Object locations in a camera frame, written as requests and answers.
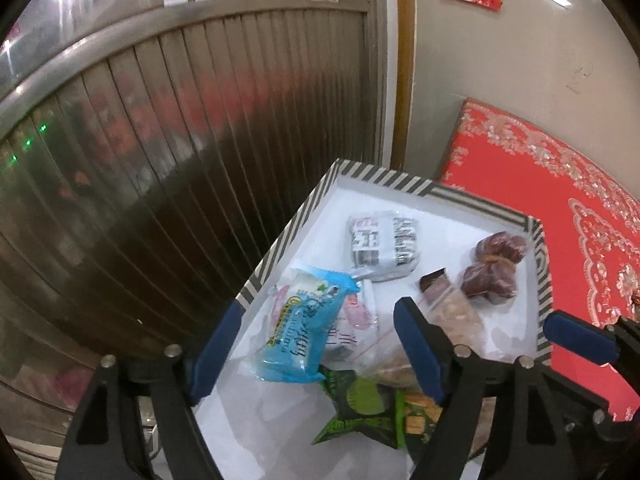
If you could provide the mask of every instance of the black and white striped border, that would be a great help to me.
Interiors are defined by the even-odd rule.
[[[311,213],[318,207],[320,201],[327,194],[338,175],[354,178],[363,182],[370,182],[377,186],[389,187],[416,196],[436,196],[448,202],[462,205],[466,208],[482,212],[493,218],[510,222],[520,227],[523,231],[531,233],[534,244],[534,257],[536,260],[536,273],[538,278],[538,338],[536,361],[549,365],[551,361],[551,343],[542,332],[542,325],[546,316],[552,311],[551,274],[549,273],[549,256],[545,243],[545,234],[539,220],[527,216],[524,213],[510,209],[503,205],[491,202],[484,198],[469,195],[463,191],[453,189],[433,180],[413,176],[402,171],[388,170],[373,164],[364,164],[353,160],[336,160],[329,171],[325,173],[318,185],[298,209],[294,217],[289,221],[284,230],[273,243],[265,257],[256,267],[254,273],[244,284],[236,300],[248,309],[255,295],[264,285],[271,271],[280,261],[283,254],[296,237],[302,226],[306,223]]]

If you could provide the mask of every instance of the red table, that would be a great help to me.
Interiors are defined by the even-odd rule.
[[[441,180],[542,221],[553,308],[597,326],[632,317],[639,286],[640,206],[594,162],[533,124],[468,99]],[[609,365],[554,346],[552,367],[609,399],[629,420],[640,399]]]

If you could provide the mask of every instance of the blue snack package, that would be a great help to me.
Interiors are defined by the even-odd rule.
[[[344,299],[360,289],[343,272],[302,267],[293,279],[278,322],[267,343],[253,357],[253,373],[265,381],[313,383],[329,330]]]

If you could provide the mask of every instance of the blue gripper pad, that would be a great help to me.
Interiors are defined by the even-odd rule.
[[[552,312],[543,327],[549,341],[597,365],[614,363],[620,355],[615,336],[571,314]]]
[[[411,298],[402,298],[396,302],[394,326],[409,362],[414,368],[422,392],[435,400],[437,404],[442,404],[447,396],[444,389],[446,372],[426,339],[432,332],[430,328],[440,331],[442,329],[430,325]],[[444,332],[442,332],[442,336],[448,343],[448,345],[445,343],[442,350],[451,351],[451,342],[449,342]]]
[[[196,403],[213,390],[240,330],[244,308],[232,301],[193,366],[190,397]]]

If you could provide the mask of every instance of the green circle on package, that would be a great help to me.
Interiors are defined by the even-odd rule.
[[[349,407],[361,415],[378,415],[383,413],[385,399],[380,396],[378,386],[366,379],[356,379],[347,389],[347,403]]]

